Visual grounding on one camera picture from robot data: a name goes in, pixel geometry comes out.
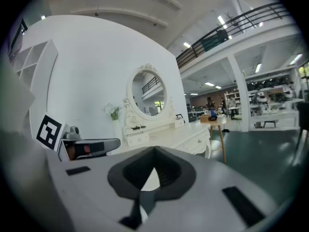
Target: wooden table leg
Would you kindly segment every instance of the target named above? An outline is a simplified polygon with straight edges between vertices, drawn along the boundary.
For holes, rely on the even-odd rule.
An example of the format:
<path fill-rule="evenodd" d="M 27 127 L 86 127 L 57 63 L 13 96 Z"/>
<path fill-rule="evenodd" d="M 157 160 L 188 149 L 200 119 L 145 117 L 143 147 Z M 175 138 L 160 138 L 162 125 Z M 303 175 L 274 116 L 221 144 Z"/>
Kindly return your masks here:
<path fill-rule="evenodd" d="M 223 150 L 224 163 L 226 163 L 225 148 L 224 148 L 224 141 L 223 141 L 221 126 L 218 126 L 218 128 L 219 128 L 219 132 L 220 132 L 220 138 L 221 138 L 221 144 L 222 144 L 222 150 Z"/>
<path fill-rule="evenodd" d="M 212 126 L 211 126 L 211 137 L 212 137 Z M 211 137 L 210 137 L 210 139 L 209 139 L 209 140 L 211 140 Z"/>

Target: ceiling light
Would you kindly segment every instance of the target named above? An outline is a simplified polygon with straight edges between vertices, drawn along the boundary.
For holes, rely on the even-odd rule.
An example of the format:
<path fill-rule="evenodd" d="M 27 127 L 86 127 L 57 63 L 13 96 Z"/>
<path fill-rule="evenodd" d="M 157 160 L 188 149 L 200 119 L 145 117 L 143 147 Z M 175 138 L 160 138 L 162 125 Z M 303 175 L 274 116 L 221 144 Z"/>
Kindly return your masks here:
<path fill-rule="evenodd" d="M 183 45 L 184 45 L 185 47 L 187 47 L 187 48 L 190 48 L 190 47 L 191 47 L 187 42 L 183 43 Z"/>
<path fill-rule="evenodd" d="M 262 64 L 258 64 L 258 65 L 256 66 L 255 73 L 258 73 L 258 72 L 260 71 L 261 65 L 262 65 Z"/>
<path fill-rule="evenodd" d="M 223 28 L 224 28 L 224 29 L 227 29 L 227 26 L 226 26 L 225 22 L 223 21 L 222 17 L 219 16 L 218 19 L 219 19 L 219 21 L 221 22 L 221 24 L 223 25 Z"/>
<path fill-rule="evenodd" d="M 290 63 L 290 65 L 293 65 L 296 63 L 297 60 L 299 60 L 301 58 L 301 56 L 303 56 L 302 54 L 298 54 L 296 58 L 294 58 L 294 60 Z"/>
<path fill-rule="evenodd" d="M 208 82 L 207 82 L 207 83 L 205 83 L 205 84 L 206 84 L 206 85 L 208 85 L 208 86 L 211 86 L 211 87 L 212 87 L 212 86 L 214 86 L 214 84 L 212 84 L 212 83 L 208 83 Z"/>

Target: black rubber pad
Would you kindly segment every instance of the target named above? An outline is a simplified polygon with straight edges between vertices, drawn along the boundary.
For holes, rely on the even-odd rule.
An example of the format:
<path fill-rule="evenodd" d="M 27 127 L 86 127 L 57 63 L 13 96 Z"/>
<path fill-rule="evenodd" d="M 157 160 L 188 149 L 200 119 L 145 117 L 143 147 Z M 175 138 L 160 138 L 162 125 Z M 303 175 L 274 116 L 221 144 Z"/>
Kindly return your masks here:
<path fill-rule="evenodd" d="M 67 169 L 66 172 L 69 176 L 74 175 L 74 174 L 80 174 L 86 171 L 89 171 L 90 168 L 88 168 L 87 166 L 84 167 L 79 167 L 79 168 L 71 168 L 71 169 Z"/>
<path fill-rule="evenodd" d="M 265 218 L 237 187 L 225 188 L 222 192 L 249 227 Z"/>

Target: black chair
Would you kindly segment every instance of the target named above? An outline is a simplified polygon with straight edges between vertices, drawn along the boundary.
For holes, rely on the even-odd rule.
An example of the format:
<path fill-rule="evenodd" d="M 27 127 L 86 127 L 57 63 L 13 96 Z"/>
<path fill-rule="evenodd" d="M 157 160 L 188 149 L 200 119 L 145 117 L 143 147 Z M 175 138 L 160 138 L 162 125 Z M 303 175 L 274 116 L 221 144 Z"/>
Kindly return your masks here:
<path fill-rule="evenodd" d="M 306 146 L 306 144 L 307 144 L 308 133 L 309 133 L 309 102 L 299 103 L 297 105 L 297 109 L 299 111 L 300 132 L 299 132 L 299 137 L 298 137 L 298 141 L 297 141 L 297 144 L 296 144 L 295 155 L 296 155 L 296 152 L 297 152 L 297 149 L 298 149 L 298 146 L 299 146 L 301 136 L 303 134 L 303 130 L 307 131 L 304 146 Z"/>

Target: white partition wall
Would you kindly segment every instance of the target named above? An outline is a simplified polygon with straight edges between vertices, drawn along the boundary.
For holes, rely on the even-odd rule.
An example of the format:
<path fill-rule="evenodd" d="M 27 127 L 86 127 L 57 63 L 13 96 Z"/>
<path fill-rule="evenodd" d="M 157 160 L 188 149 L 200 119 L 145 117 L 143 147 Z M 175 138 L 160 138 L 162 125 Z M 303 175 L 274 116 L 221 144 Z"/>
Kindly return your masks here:
<path fill-rule="evenodd" d="M 128 77 L 150 63 L 167 80 L 177 114 L 188 121 L 175 57 L 146 36 L 117 23 L 80 15 L 49 16 L 32 25 L 23 49 L 52 39 L 59 54 L 48 89 L 47 111 L 83 138 L 113 137 L 111 118 L 102 108 L 123 107 Z M 124 124 L 124 108 L 120 125 Z"/>

